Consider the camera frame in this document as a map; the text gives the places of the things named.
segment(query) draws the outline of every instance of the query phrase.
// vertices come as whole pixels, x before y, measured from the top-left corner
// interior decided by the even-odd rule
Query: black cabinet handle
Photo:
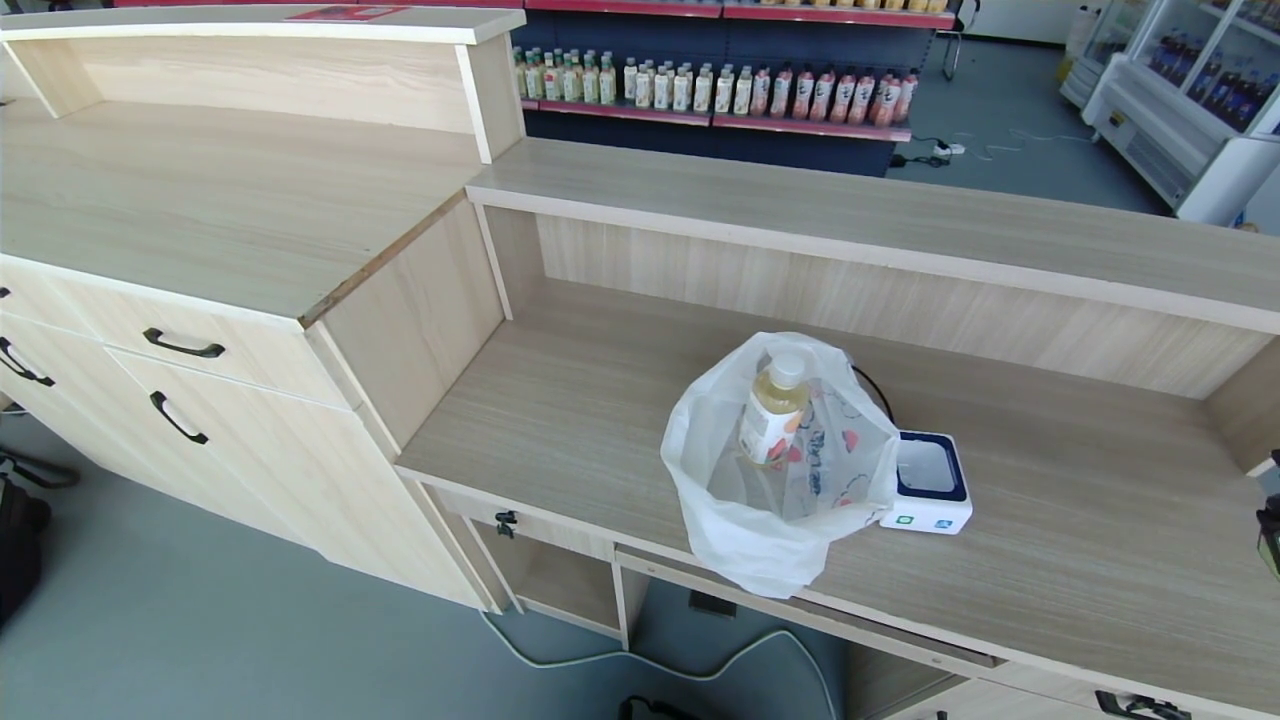
[[[1185,710],[1179,710],[1176,705],[1171,702],[1161,702],[1140,694],[1129,696],[1129,703],[1125,706],[1120,705],[1120,698],[1116,697],[1116,693],[1094,691],[1093,696],[1098,698],[1098,707],[1102,712],[1115,715],[1116,717],[1133,717],[1137,720],[1192,720],[1192,714]],[[1146,711],[1146,715],[1139,715],[1138,711]]]
[[[227,352],[227,348],[218,345],[216,342],[211,342],[209,343],[207,347],[202,347],[200,350],[192,350],[189,347],[179,347],[177,345],[169,345],[168,342],[160,340],[161,336],[164,336],[164,333],[160,332],[157,328],[147,328],[142,331],[142,337],[147,338],[147,342],[150,342],[151,345],[156,347],[163,347],[165,350],[173,350],[174,352],[182,352],[183,355],[195,355],[196,357],[218,357],[223,352]]]
[[[47,375],[44,377],[44,378],[41,378],[41,377],[36,375],[36,373],[28,370],[26,365],[23,365],[22,363],[19,363],[18,359],[13,356],[13,352],[10,352],[12,347],[13,347],[13,343],[9,342],[9,338],[0,337],[0,352],[4,352],[4,356],[8,359],[8,360],[0,360],[0,363],[3,363],[5,368],[9,368],[14,373],[17,373],[17,375],[19,378],[22,378],[24,380],[36,380],[37,383],[40,383],[40,384],[42,384],[45,387],[54,387],[54,379],[52,378],[50,378]]]
[[[187,430],[182,429],[182,425],[179,425],[178,423],[175,423],[174,419],[170,418],[168,413],[165,413],[165,409],[164,409],[165,400],[169,400],[169,398],[165,397],[164,393],[160,392],[159,389],[151,393],[151,405],[154,405],[155,409],[159,410],[161,415],[164,415],[165,420],[169,420],[170,425],[173,425],[174,428],[177,428],[177,430],[179,433],[182,433],[182,437],[189,439],[191,442],[193,442],[196,445],[205,445],[206,442],[209,442],[209,436],[206,436],[205,433],[191,434]]]

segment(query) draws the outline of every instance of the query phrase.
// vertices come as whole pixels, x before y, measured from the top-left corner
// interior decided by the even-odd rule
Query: display fridge
[[[1082,113],[1187,220],[1229,225],[1280,165],[1280,0],[1156,0]]]
[[[1084,108],[1111,55],[1125,51],[1149,4],[1151,0],[1111,0],[1093,26],[1084,51],[1071,63],[1071,72],[1062,81],[1064,97],[1076,108]]]

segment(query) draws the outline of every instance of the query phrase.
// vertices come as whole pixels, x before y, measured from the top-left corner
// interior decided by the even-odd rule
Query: bottle cap
[[[791,389],[804,382],[804,359],[782,354],[769,363],[769,380],[782,389]]]

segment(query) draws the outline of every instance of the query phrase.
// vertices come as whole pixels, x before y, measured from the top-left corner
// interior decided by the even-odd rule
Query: floor
[[[1088,137],[1056,94],[1060,56],[966,42],[959,76],[946,83],[937,45],[913,114],[916,135],[963,142],[968,152],[946,168],[916,164],[891,177],[1164,213],[1102,146],[1052,140],[1030,141],[1021,152],[983,150],[1019,145],[1009,128]],[[901,151],[927,155],[929,145]],[[95,469],[35,420],[4,418],[0,443],[84,471],[79,487],[44,493],[55,507],[46,578],[0,634],[6,720],[607,720],[631,693],[684,705],[704,720],[827,717],[815,676],[783,641],[707,684],[627,659],[534,670],[475,611],[330,565]],[[780,625],[745,610],[735,620],[699,615],[686,598],[653,587],[640,652],[704,673]],[[543,660],[614,647],[538,615],[499,624]],[[797,632],[818,655],[838,708],[842,643]]]

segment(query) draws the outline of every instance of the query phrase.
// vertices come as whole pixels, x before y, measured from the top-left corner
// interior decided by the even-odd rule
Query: plastic bag
[[[781,352],[805,360],[810,404],[786,460],[758,468],[739,450],[739,421],[755,375]],[[782,598],[822,573],[832,542],[893,505],[900,442],[845,351],[799,333],[756,333],[685,391],[662,460],[694,555],[742,589]]]

